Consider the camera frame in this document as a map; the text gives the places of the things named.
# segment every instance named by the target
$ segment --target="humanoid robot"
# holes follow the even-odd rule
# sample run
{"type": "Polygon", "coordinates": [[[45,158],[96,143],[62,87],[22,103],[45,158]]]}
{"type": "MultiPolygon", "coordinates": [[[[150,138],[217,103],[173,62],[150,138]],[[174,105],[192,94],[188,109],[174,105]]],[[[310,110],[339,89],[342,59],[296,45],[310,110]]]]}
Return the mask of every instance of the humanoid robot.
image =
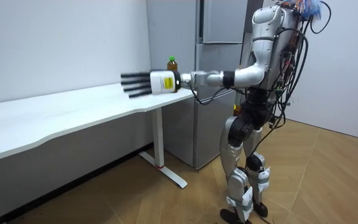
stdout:
{"type": "Polygon", "coordinates": [[[221,86],[221,90],[232,88],[246,95],[239,116],[227,119],[220,139],[221,162],[229,192],[226,199],[234,208],[234,212],[221,210],[222,218],[228,223],[250,224],[248,218],[252,210],[261,217],[268,215],[262,192],[269,186],[270,171],[265,168],[264,157],[255,150],[267,137],[261,140],[265,124],[270,126],[269,135],[282,126],[282,119],[285,122],[285,107],[298,83],[307,55],[308,41],[304,32],[312,21],[312,17],[303,16],[293,5],[278,1],[275,6],[255,11],[252,47],[244,69],[182,74],[159,70],[121,75],[121,83],[129,97],[173,93],[182,86],[187,86],[195,94],[194,87],[202,85],[221,86]],[[304,46],[305,54],[300,63],[304,46]],[[244,168],[237,166],[242,151],[247,158],[244,168]]]}

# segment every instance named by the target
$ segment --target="baseboard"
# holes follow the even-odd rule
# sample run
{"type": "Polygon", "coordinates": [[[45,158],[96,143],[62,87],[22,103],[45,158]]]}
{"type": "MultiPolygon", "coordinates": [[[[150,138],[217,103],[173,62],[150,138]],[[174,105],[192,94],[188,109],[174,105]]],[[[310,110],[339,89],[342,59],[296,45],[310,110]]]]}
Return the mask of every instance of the baseboard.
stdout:
{"type": "Polygon", "coordinates": [[[31,201],[31,202],[29,202],[29,203],[27,203],[25,205],[23,205],[23,206],[15,209],[15,210],[7,213],[7,214],[1,216],[0,217],[0,224],[12,221],[13,219],[25,214],[26,212],[28,212],[28,211],[30,211],[30,210],[42,205],[45,202],[48,202],[49,200],[51,200],[51,199],[53,199],[53,198],[55,198],[55,197],[57,197],[57,196],[59,196],[61,194],[64,194],[65,192],[67,192],[67,191],[69,191],[69,190],[71,190],[71,189],[73,189],[73,188],[75,188],[75,187],[87,182],[88,180],[90,180],[90,179],[92,179],[92,178],[94,178],[94,177],[106,172],[107,170],[109,170],[109,169],[111,169],[111,168],[113,168],[113,167],[115,167],[115,166],[117,166],[117,165],[119,165],[119,164],[121,164],[121,163],[123,163],[123,162],[125,162],[125,161],[127,161],[127,160],[129,160],[131,158],[133,158],[133,157],[135,157],[140,152],[143,152],[143,151],[146,151],[146,150],[152,148],[153,146],[154,146],[154,144],[150,143],[150,144],[147,144],[147,145],[145,145],[145,146],[143,146],[143,147],[141,147],[139,149],[136,149],[135,151],[129,153],[128,155],[125,155],[125,156],[123,156],[123,157],[121,157],[121,158],[119,158],[119,159],[117,159],[115,161],[112,161],[112,162],[100,167],[99,169],[96,169],[96,170],[94,170],[94,171],[92,171],[92,172],[90,172],[88,174],[85,174],[84,176],[82,176],[80,178],[77,178],[77,179],[71,181],[68,184],[63,185],[63,186],[59,187],[58,189],[55,189],[55,190],[53,190],[53,191],[51,191],[51,192],[49,192],[49,193],[47,193],[47,194],[35,199],[35,200],[33,200],[33,201],[31,201]]]}

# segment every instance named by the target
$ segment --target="wooden floor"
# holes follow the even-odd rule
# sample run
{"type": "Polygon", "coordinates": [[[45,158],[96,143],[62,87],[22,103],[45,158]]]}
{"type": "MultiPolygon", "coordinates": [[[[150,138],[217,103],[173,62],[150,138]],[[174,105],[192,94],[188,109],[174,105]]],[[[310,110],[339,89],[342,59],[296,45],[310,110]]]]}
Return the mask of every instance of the wooden floor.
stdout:
{"type": "MultiPolygon", "coordinates": [[[[289,121],[258,152],[271,167],[267,221],[358,223],[358,138],[289,121]]],[[[185,189],[138,156],[10,224],[225,223],[219,217],[227,208],[220,159],[197,172],[165,155],[166,165],[188,182],[185,189]]],[[[250,219],[264,223],[255,214],[250,219]]]]}

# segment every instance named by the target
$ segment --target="table leg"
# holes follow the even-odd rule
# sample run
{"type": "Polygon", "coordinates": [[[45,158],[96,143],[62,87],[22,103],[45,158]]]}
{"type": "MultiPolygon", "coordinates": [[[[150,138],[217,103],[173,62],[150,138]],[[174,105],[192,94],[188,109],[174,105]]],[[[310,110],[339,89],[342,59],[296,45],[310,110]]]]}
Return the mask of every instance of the table leg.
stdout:
{"type": "Polygon", "coordinates": [[[150,156],[146,152],[139,153],[149,163],[153,164],[158,170],[163,172],[167,177],[171,178],[179,187],[185,188],[187,182],[179,177],[176,173],[164,166],[164,148],[162,135],[162,113],[161,108],[152,110],[153,119],[153,138],[154,138],[154,156],[150,156]]]}

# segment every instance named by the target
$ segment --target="gray refrigerator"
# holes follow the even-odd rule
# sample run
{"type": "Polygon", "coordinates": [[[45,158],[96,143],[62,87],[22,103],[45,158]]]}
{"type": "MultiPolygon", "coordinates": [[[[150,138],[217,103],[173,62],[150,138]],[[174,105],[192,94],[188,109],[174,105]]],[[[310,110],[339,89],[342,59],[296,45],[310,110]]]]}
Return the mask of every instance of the gray refrigerator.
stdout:
{"type": "MultiPolygon", "coordinates": [[[[247,0],[147,0],[152,69],[175,56],[179,72],[235,70],[240,65],[247,0]]],[[[219,89],[196,89],[201,101],[219,89]]],[[[196,169],[219,155],[236,93],[220,92],[207,106],[194,99],[164,106],[164,148],[196,169]]]]}

